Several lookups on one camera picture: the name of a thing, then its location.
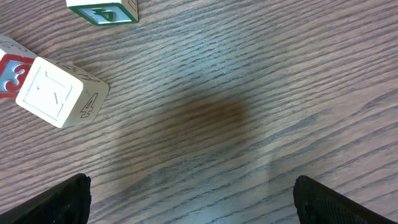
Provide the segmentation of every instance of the block with green border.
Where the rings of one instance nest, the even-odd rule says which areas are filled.
[[[97,26],[138,22],[137,0],[67,0],[67,6]]]

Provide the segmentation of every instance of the white block face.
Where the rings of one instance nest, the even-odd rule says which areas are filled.
[[[93,121],[109,86],[84,70],[64,62],[37,58],[17,104],[58,128]]]
[[[32,66],[36,54],[0,35],[0,98],[15,98]]]
[[[67,5],[97,26],[138,22],[137,0],[67,0]]]

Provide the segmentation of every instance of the cube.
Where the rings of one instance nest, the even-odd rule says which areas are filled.
[[[67,0],[67,6],[97,26],[138,22],[137,0]]]
[[[0,98],[15,98],[37,55],[0,35]]]
[[[92,122],[108,92],[108,84],[74,65],[37,57],[16,102],[65,128]]]

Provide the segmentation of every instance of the wooden table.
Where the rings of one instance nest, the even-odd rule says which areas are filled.
[[[306,174],[398,221],[398,2],[139,1],[95,27],[3,0],[0,32],[110,84],[58,129],[0,99],[0,212],[83,172],[89,223],[298,223]]]

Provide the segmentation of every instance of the wooden surface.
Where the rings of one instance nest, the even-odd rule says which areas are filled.
[[[105,28],[0,8],[1,33],[111,87],[67,129],[0,100],[0,212],[83,172],[89,223],[298,223],[306,174],[398,221],[398,1],[141,0]]]

